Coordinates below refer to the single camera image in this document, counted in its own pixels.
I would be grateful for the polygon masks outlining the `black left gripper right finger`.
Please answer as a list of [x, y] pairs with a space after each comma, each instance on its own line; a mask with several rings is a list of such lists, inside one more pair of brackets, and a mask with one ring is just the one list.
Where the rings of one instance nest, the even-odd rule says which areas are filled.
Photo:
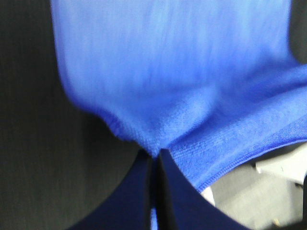
[[159, 230], [246, 229], [202, 197], [167, 149], [157, 159], [157, 222]]

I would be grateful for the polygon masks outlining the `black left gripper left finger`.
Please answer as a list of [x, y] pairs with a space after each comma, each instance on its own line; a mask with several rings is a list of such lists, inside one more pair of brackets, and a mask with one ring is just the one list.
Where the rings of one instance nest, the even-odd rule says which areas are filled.
[[149, 230], [152, 157], [140, 150], [114, 192], [70, 230]]

